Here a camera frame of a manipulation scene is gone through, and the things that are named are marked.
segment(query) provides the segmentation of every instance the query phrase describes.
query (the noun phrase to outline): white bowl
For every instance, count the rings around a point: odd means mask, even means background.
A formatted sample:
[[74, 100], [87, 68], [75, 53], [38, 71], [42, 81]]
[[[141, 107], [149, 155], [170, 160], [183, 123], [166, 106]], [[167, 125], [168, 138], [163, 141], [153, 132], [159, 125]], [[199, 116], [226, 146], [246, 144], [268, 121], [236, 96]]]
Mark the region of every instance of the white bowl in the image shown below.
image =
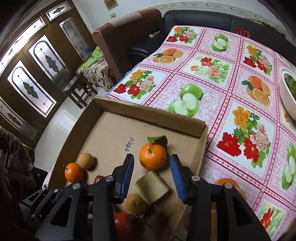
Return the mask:
[[292, 96], [289, 87], [287, 86], [287, 83], [285, 81], [285, 76], [291, 75], [296, 80], [296, 75], [291, 70], [285, 67], [281, 67], [279, 71], [281, 74], [281, 81], [279, 85], [281, 100], [289, 115], [292, 117], [293, 120], [296, 121], [296, 101]]

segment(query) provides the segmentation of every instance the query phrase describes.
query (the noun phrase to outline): green blanket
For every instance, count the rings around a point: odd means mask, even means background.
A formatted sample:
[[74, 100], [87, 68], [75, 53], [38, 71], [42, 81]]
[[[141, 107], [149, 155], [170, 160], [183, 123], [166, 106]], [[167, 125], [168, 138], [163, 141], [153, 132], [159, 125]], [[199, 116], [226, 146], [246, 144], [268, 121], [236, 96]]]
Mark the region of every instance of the green blanket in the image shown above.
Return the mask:
[[81, 73], [85, 72], [90, 66], [104, 57], [102, 50], [97, 46], [91, 57], [79, 68]]

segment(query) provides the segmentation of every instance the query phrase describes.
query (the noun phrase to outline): sofa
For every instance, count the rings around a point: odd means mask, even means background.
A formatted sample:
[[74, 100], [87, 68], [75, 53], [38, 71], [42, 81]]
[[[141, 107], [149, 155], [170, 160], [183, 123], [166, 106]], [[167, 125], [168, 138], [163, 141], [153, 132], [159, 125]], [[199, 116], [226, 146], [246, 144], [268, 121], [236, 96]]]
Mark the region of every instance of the sofa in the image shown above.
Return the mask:
[[[229, 32], [240, 28], [242, 32], [248, 31], [251, 39], [296, 65], [296, 47], [284, 34], [270, 26], [220, 12], [171, 10], [162, 18], [158, 9], [144, 10], [119, 18], [116, 23], [106, 23], [93, 33], [93, 38], [102, 49], [115, 81], [119, 82], [126, 72], [161, 46], [175, 25], [202, 26]], [[160, 34], [150, 38], [149, 33], [156, 30], [160, 30]]]

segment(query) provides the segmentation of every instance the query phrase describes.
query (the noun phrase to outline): cardboard box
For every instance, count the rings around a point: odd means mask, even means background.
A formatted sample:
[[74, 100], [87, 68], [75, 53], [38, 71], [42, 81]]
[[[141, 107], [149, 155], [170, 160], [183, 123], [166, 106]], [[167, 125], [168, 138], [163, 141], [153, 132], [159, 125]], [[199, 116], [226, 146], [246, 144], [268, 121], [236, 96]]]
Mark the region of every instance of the cardboard box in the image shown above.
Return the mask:
[[[61, 189], [70, 183], [64, 171], [70, 162], [88, 152], [97, 163], [88, 171], [88, 184], [97, 175], [110, 175], [116, 166], [122, 165], [127, 153], [135, 157], [135, 167], [130, 184], [148, 172], [139, 162], [139, 151], [146, 144], [147, 136], [168, 138], [167, 154], [178, 154], [182, 164], [198, 174], [207, 140], [204, 121], [174, 114], [152, 107], [108, 98], [95, 97], [84, 110], [70, 132], [56, 161], [48, 189]], [[144, 220], [141, 237], [135, 240], [168, 240], [186, 205], [178, 199], [169, 162], [156, 171], [170, 191], [153, 203], [154, 214]]]

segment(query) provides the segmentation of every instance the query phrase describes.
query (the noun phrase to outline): pink checkered pattern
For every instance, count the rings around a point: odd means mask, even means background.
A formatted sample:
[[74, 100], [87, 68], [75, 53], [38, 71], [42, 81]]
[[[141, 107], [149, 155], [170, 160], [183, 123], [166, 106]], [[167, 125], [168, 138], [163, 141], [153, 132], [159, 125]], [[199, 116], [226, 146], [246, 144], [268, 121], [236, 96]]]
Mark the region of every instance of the pink checkered pattern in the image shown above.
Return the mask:
[[[174, 28], [169, 36], [176, 33]], [[270, 48], [246, 37], [212, 28], [193, 26], [191, 28], [197, 34], [192, 43], [186, 44], [180, 40], [169, 42], [167, 41], [170, 40], [168, 36], [155, 53], [134, 69], [134, 71], [139, 69], [153, 71], [154, 76], [161, 76], [161, 79], [155, 79], [156, 86], [153, 91], [137, 102], [128, 97], [126, 93], [114, 92], [120, 84], [125, 84], [132, 79], [130, 73], [113, 88], [107, 97], [134, 103], [140, 102], [143, 105], [167, 110], [172, 101], [179, 99], [179, 93], [185, 85], [198, 85], [204, 95], [200, 100], [200, 110], [193, 118], [204, 120], [208, 125], [207, 151], [199, 175], [210, 183], [215, 183], [221, 178], [231, 178], [236, 181], [245, 193], [247, 203], [258, 215], [258, 218], [261, 218], [260, 215], [266, 207], [271, 206], [278, 210], [282, 217], [280, 223], [271, 230], [267, 229], [272, 240], [276, 240], [288, 230], [291, 222], [296, 218], [296, 180], [288, 190], [284, 190], [281, 185], [283, 169], [287, 164], [288, 145], [290, 143], [296, 144], [296, 128], [290, 128], [291, 124], [284, 123], [284, 108], [279, 95], [281, 80], [279, 69], [286, 67], [296, 72], [296, 68]], [[221, 53], [215, 52], [211, 48], [211, 43], [217, 33], [228, 37], [228, 49]], [[272, 65], [270, 75], [265, 74], [258, 67], [255, 68], [244, 63], [245, 57], [250, 57], [248, 46], [261, 50], [262, 54], [266, 56]], [[152, 60], [155, 57], [153, 55], [163, 53], [170, 48], [183, 52], [183, 55], [167, 64]], [[191, 66], [196, 65], [200, 56], [211, 60], [216, 59], [229, 65], [224, 82], [214, 82], [197, 71], [191, 71]], [[268, 106], [260, 104], [247, 94], [246, 85], [243, 85], [242, 82], [248, 80], [250, 76], [260, 78], [270, 89]], [[251, 163], [250, 160], [246, 163], [242, 160], [238, 161], [217, 148], [217, 143], [221, 141], [221, 134], [225, 130], [231, 129], [232, 126], [234, 129], [236, 128], [232, 123], [234, 119], [233, 106], [241, 106], [244, 110], [258, 115], [260, 117], [258, 122], [264, 123], [267, 129], [266, 133], [269, 133], [268, 138], [271, 146], [262, 169], [258, 166], [256, 168], [251, 165], [247, 166], [248, 163]], [[171, 240], [181, 239], [172, 236]]]

